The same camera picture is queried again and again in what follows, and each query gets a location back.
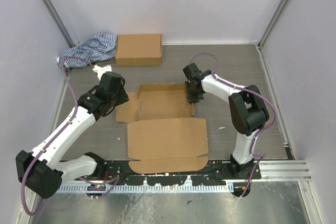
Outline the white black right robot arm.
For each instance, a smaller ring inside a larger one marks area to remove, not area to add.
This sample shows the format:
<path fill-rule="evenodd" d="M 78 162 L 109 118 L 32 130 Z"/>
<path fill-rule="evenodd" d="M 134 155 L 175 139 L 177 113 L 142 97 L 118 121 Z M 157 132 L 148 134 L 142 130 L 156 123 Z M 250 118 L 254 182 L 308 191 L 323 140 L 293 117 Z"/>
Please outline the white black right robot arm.
<path fill-rule="evenodd" d="M 237 131 L 236 145 L 230 156 L 230 169 L 237 179 L 243 179 L 253 167 L 254 143 L 258 132 L 269 120 L 269 113 L 259 89 L 229 82 L 210 70 L 202 72 L 195 63 L 183 68 L 187 78 L 187 100 L 198 103 L 204 93 L 210 93 L 229 104 L 232 124 Z"/>

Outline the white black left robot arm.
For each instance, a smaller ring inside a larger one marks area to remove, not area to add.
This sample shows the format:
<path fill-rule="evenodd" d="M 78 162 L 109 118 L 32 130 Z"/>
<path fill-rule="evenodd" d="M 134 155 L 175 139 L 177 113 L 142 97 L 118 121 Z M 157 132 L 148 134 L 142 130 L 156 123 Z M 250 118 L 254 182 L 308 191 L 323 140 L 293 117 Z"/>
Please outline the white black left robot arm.
<path fill-rule="evenodd" d="M 80 96 L 68 117 L 30 152 L 20 151 L 16 158 L 18 180 L 42 199 L 54 195 L 68 181 L 89 176 L 100 180 L 106 173 L 103 158 L 87 152 L 80 158 L 61 162 L 77 138 L 115 107 L 128 102 L 125 79 L 116 72 L 105 72 L 98 85 Z"/>

